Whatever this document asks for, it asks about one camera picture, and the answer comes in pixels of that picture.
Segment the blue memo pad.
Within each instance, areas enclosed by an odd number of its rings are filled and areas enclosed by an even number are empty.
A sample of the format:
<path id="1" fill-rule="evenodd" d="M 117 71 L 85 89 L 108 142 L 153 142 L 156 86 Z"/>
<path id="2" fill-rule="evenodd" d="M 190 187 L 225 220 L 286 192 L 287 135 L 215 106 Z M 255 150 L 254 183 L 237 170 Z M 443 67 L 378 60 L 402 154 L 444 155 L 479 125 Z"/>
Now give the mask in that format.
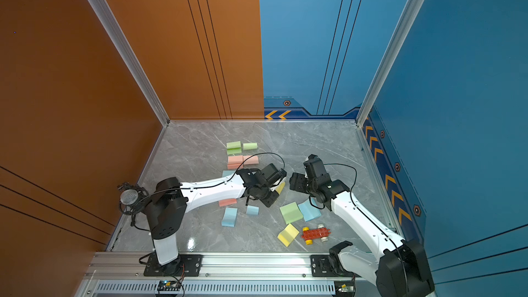
<path id="1" fill-rule="evenodd" d="M 222 176 L 223 177 L 228 177 L 228 176 L 231 176 L 233 174 L 235 174 L 235 170 L 233 170 L 233 171 L 232 170 L 229 170 L 229 171 L 228 170 L 224 170 L 223 173 L 222 173 Z"/>
<path id="2" fill-rule="evenodd" d="M 310 199 L 308 199 L 307 201 L 305 201 L 303 203 L 300 203 L 298 205 L 298 208 L 301 211 L 302 216 L 303 216 L 305 221 L 311 221 L 311 220 L 317 219 L 317 218 L 319 218 L 321 216 L 320 209 L 317 208 L 317 207 L 312 206 L 311 203 L 310 203 Z"/>
<path id="3" fill-rule="evenodd" d="M 221 220 L 221 225 L 223 227 L 234 228 L 237 220 L 237 209 L 236 208 L 226 208 L 224 212 L 223 219 Z"/>

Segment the pink fanned memo pad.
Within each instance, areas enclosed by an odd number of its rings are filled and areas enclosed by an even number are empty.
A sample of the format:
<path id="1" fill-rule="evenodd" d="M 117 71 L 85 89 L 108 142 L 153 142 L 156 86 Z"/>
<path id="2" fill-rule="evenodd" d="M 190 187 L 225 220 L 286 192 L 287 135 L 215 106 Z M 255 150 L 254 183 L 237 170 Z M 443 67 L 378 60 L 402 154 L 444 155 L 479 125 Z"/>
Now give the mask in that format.
<path id="1" fill-rule="evenodd" d="M 228 157 L 228 170 L 237 170 L 244 161 L 243 155 L 229 156 Z"/>

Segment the torn green memo page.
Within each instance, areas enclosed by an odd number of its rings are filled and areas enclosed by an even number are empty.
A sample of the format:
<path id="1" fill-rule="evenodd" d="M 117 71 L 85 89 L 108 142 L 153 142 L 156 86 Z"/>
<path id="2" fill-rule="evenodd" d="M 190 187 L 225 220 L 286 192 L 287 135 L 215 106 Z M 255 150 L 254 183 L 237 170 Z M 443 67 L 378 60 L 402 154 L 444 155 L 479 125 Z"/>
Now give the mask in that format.
<path id="1" fill-rule="evenodd" d="M 251 151 L 258 149 L 258 144 L 256 142 L 243 143 L 243 151 Z"/>

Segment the torn pink memo page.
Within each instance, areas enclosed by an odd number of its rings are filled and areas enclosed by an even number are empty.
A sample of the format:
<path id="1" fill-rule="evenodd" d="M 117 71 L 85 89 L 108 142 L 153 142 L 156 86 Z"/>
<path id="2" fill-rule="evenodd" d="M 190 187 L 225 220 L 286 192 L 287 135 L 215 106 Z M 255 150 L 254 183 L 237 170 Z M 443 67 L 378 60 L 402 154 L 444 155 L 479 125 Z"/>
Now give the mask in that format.
<path id="1" fill-rule="evenodd" d="M 258 165 L 259 157 L 257 155 L 245 155 L 243 156 L 243 165 Z"/>

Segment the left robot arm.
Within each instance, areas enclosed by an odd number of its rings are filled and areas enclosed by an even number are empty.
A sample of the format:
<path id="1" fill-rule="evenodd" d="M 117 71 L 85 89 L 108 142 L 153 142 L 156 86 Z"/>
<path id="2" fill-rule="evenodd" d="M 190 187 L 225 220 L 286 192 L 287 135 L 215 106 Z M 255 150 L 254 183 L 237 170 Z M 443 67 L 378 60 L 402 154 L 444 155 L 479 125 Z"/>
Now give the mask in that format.
<path id="1" fill-rule="evenodd" d="M 264 169 L 238 169 L 229 177 L 215 180 L 184 183 L 172 177 L 158 183 L 155 192 L 146 198 L 141 213 L 147 217 L 159 265 L 178 259 L 176 234 L 186 213 L 210 203 L 242 197 L 252 197 L 269 208 L 279 197 L 274 188 L 286 177 L 284 169 L 269 164 Z"/>

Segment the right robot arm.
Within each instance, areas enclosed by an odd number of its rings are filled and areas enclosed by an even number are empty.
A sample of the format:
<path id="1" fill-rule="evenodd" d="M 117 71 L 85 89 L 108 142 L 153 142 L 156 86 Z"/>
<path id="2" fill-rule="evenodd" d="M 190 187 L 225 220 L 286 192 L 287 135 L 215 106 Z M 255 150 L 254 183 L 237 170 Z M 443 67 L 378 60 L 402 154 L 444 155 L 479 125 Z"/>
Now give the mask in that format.
<path id="1" fill-rule="evenodd" d="M 433 275 L 421 243 L 407 241 L 384 225 L 340 180 L 331 179 L 324 162 L 310 155 L 304 173 L 293 173 L 290 188 L 307 194 L 319 210 L 341 218 L 368 247 L 357 249 L 349 241 L 329 251 L 332 272 L 337 276 L 357 274 L 372 283 L 381 296 L 428 296 L 435 291 Z"/>

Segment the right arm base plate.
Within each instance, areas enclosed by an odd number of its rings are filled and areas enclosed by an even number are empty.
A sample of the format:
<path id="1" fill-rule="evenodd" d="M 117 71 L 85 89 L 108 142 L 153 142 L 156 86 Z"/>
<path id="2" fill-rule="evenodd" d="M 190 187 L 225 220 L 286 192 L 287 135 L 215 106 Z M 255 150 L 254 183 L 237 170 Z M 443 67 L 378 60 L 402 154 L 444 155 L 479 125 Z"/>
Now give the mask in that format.
<path id="1" fill-rule="evenodd" d="M 337 256 L 331 254 L 315 254 L 310 257 L 313 277 L 355 277 L 353 272 L 347 271 Z"/>

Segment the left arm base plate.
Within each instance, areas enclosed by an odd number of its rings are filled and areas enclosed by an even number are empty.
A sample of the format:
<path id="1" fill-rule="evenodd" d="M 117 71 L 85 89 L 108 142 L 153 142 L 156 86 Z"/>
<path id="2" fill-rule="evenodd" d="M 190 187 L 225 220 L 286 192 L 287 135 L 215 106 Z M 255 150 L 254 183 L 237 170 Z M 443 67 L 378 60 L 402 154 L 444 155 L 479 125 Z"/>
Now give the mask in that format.
<path id="1" fill-rule="evenodd" d="M 202 254 L 180 254 L 176 260 L 160 265 L 157 255 L 152 252 L 139 259 L 144 265 L 144 276 L 198 277 L 202 268 Z"/>

